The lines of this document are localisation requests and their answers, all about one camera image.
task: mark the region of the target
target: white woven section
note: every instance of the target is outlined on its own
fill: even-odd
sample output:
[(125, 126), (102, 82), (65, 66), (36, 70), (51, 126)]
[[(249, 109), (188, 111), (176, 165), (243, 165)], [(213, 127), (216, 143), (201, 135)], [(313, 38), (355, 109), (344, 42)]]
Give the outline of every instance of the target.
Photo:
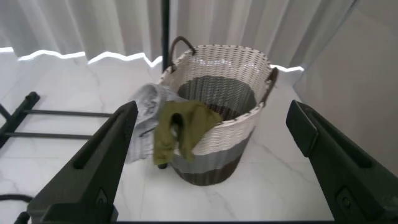
[[(188, 50), (176, 59), (176, 71), (171, 73), (171, 67), (167, 68), (159, 83), (177, 92), (180, 86), (196, 77), (233, 78), (248, 84), (259, 103), (268, 89), (266, 79), (271, 73), (270, 63), (263, 53), (229, 45), (201, 45), (195, 50), (195, 55)], [(195, 146), (193, 154), (205, 155), (228, 150), (246, 139), (256, 126), (263, 106), (263, 103), (259, 103), (250, 112), (215, 126)]]

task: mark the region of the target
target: brown handle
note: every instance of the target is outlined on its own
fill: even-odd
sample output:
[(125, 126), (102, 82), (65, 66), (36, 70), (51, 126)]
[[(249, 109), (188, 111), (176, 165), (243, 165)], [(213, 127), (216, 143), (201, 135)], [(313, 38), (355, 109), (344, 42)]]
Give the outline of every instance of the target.
[(182, 36), (176, 37), (176, 38), (174, 39), (174, 41), (172, 42), (172, 46), (171, 46), (171, 48), (170, 48), (170, 53), (169, 53), (169, 61), (167, 62), (167, 66), (168, 66), (168, 67), (169, 67), (169, 66), (172, 67), (172, 72), (175, 71), (175, 66), (174, 66), (174, 64), (173, 64), (174, 49), (175, 49), (175, 45), (176, 45), (177, 42), (180, 41), (180, 40), (184, 41), (184, 42), (188, 45), (188, 47), (192, 50), (192, 55), (195, 55), (196, 52), (197, 52), (197, 51), (193, 48), (192, 44), (191, 44), (185, 37), (182, 37)]
[(269, 84), (269, 87), (266, 91), (266, 93), (264, 94), (264, 96), (262, 97), (261, 102), (264, 102), (264, 106), (266, 106), (266, 101), (268, 99), (269, 94), (271, 93), (272, 89), (274, 88), (274, 85), (276, 83), (276, 80), (278, 79), (278, 68), (273, 68), (271, 71), (271, 74), (268, 76), (267, 81), (271, 80), (271, 83)]

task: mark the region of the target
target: wicker basket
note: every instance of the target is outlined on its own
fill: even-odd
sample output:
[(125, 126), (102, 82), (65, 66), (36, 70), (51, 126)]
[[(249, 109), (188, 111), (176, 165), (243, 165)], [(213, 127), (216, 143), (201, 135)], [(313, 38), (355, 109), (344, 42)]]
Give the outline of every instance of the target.
[[(190, 50), (172, 63), (175, 44), (184, 41)], [(171, 46), (169, 67), (160, 78), (179, 96), (200, 100), (223, 117), (193, 149), (193, 162), (175, 150), (171, 161), (177, 174), (195, 185), (226, 180), (237, 167), (250, 135), (259, 121), (278, 70), (258, 50), (233, 45), (200, 45), (183, 37)]]

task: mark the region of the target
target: black cable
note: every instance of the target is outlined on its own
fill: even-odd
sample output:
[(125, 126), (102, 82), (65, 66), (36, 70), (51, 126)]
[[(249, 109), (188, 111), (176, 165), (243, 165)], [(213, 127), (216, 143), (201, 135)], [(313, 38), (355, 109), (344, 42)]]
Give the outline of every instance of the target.
[[(0, 201), (4, 200), (21, 200), (23, 202), (29, 203), (33, 197), (29, 195), (22, 195), (22, 194), (4, 194), (0, 195)], [(27, 212), (21, 212), (18, 215), (17, 220), (14, 222), (14, 224), (27, 224), (27, 222), (30, 219), (30, 215)]]

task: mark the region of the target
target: basket base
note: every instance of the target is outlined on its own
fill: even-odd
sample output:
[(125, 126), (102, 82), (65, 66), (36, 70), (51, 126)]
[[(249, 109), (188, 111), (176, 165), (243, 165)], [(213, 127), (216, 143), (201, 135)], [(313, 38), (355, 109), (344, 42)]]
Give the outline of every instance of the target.
[(229, 164), (226, 164), (223, 168), (211, 170), (202, 174), (182, 173), (178, 169), (176, 169), (173, 165), (172, 167), (175, 170), (175, 172), (185, 181), (197, 186), (208, 186), (213, 184), (219, 184), (222, 181), (228, 179), (228, 177), (232, 175), (232, 173), (235, 171), (236, 167), (238, 166), (241, 157), (242, 154), (238, 156), (234, 161), (230, 162)]

